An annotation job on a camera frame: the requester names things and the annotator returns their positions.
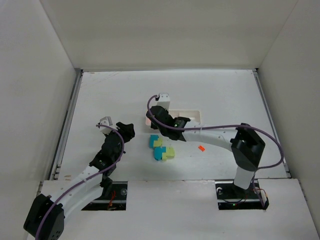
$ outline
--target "white tabletop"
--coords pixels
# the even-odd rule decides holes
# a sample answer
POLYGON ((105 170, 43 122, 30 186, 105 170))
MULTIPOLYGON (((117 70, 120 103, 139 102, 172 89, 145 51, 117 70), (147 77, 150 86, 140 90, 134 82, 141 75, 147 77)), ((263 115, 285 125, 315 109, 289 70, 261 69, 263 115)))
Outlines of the white tabletop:
MULTIPOLYGON (((114 123, 134 124, 135 138, 125 144, 126 154, 111 175, 114 181, 233 179, 237 165, 223 148, 197 142, 165 140, 175 158, 158 162, 149 149, 145 125, 147 100, 169 93, 172 110, 198 110, 208 125, 247 123, 272 134, 259 89, 251 70, 199 69, 95 72, 83 75, 65 148, 59 180, 78 175, 101 149, 104 135, 95 127, 111 116, 114 123)), ((280 159, 277 146, 265 136, 260 166, 280 159)), ((286 178, 281 164, 258 171, 257 178, 286 178)))
MULTIPOLYGON (((68 181, 45 181, 49 195, 68 181)), ((125 211, 81 211, 60 240, 318 240, 296 179, 261 179, 270 205, 219 210, 214 181, 129 181, 125 211)))

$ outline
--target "white panel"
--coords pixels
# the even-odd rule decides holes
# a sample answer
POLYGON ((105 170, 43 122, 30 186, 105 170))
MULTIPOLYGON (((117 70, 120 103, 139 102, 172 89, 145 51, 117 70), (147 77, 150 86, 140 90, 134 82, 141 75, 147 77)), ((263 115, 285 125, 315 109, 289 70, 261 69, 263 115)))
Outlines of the white panel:
MULTIPOLYGON (((219 210, 213 181, 130 181, 126 211, 81 211, 60 240, 319 239, 297 180, 259 182, 269 196, 267 211, 219 210)), ((42 192, 63 184, 46 181, 42 192)))
POLYGON ((257 68, 297 0, 41 0, 75 67, 257 68))
POLYGON ((300 0, 259 69, 292 175, 320 230, 320 1, 300 0))
MULTIPOLYGON (((121 162, 112 174, 115 181, 233 179, 237 165, 233 154, 217 146, 164 139, 175 158, 158 162, 149 148, 145 124, 148 99, 170 94, 170 108, 198 110, 211 126, 248 123, 272 134, 264 104, 251 70, 169 70, 98 72, 83 75, 78 100, 62 160, 59 179, 77 176, 93 160, 104 142, 95 127, 104 116, 114 123, 134 124, 135 138, 126 143, 121 162)), ((262 136, 266 148, 260 166, 279 161, 277 146, 262 136)), ((260 170, 259 178, 286 178, 283 165, 260 170)))
POLYGON ((75 71, 39 0, 0 0, 0 239, 20 240, 75 71))

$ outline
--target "orange object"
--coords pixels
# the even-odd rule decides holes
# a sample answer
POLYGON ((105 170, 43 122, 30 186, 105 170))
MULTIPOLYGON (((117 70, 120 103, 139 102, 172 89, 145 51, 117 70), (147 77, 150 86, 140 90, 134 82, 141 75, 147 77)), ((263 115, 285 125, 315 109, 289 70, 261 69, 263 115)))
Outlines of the orange object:
POLYGON ((203 146, 198 146, 198 149, 200 149, 202 152, 204 152, 206 149, 203 146))

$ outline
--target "blue and yellow toy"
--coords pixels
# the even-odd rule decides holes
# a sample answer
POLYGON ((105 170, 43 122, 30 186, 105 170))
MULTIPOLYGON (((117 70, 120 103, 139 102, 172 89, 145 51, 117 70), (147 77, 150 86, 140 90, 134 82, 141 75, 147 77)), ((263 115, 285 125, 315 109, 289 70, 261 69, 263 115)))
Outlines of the blue and yellow toy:
POLYGON ((154 158, 157 161, 166 161, 175 157, 175 150, 173 147, 157 146, 154 148, 154 158))
POLYGON ((158 135, 150 135, 149 148, 154 149, 156 147, 161 147, 162 143, 162 137, 159 137, 158 135))

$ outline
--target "purple hose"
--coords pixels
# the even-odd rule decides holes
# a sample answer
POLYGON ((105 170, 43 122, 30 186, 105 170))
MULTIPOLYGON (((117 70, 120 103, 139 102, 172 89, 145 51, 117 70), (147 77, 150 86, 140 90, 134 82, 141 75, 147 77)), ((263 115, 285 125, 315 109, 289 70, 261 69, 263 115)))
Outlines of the purple hose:
MULTIPOLYGON (((105 127, 107 129, 111 129, 112 131, 114 131, 121 139, 121 142, 122 142, 122 150, 121 150, 121 153, 120 153, 120 156, 118 157, 118 159, 112 164, 110 165, 109 167, 107 167, 106 169, 103 169, 95 174, 92 174, 91 176, 87 177, 85 180, 88 181, 94 177, 96 177, 97 175, 99 174, 103 174, 104 172, 108 171, 109 169, 111 169, 113 166, 115 166, 121 159, 122 155, 124 154, 124 149, 125 149, 125 141, 123 139, 123 137, 120 135, 120 133, 118 133, 114 128, 110 127, 110 126, 106 126, 106 125, 100 125, 98 124, 97 127, 100 126, 100 127, 105 127)), ((65 196, 67 195, 71 190, 75 189, 76 187, 78 187, 79 185, 83 184, 85 182, 85 180, 82 180, 78 183, 76 183, 75 185, 73 185, 72 187, 70 187, 67 191, 65 191, 60 197, 58 197, 58 199, 51 205, 51 207, 48 209, 48 211, 46 211, 45 215, 43 216, 41 222, 40 222, 40 225, 36 231, 36 234, 35 234, 35 240, 39 240, 39 234, 40 234, 40 231, 41 231, 41 228, 43 227, 49 213, 52 211, 52 209, 59 203, 59 201, 65 196)))
POLYGON ((151 116, 151 118, 157 124, 159 124, 160 126, 162 126, 164 128, 167 128, 167 129, 171 129, 171 130, 176 130, 176 131, 177 130, 178 131, 210 130, 210 129, 227 129, 227 128, 252 129, 252 130, 255 130, 255 131, 259 132, 259 133, 262 133, 263 135, 266 135, 268 138, 270 138, 272 141, 274 141, 274 143, 279 148, 279 152, 280 152, 280 156, 281 156, 280 161, 278 161, 277 163, 269 165, 269 166, 258 167, 257 170, 274 168, 274 167, 280 165, 281 163, 283 163, 285 155, 284 155, 284 150, 283 150, 282 146, 280 145, 280 143, 278 143, 278 141, 273 136, 271 136, 269 133, 267 133, 267 132, 265 132, 265 131, 263 131, 263 130, 261 130, 259 128, 253 127, 253 126, 246 126, 246 125, 220 125, 220 126, 205 126, 205 127, 187 127, 187 128, 182 128, 182 127, 173 127, 173 126, 168 126, 168 125, 163 124, 162 122, 160 122, 158 119, 155 118, 155 116, 152 114, 152 112, 150 110, 150 102, 151 102, 151 100, 155 99, 157 97, 158 97, 158 95, 153 95, 148 100, 146 108, 148 109, 148 113, 151 116))

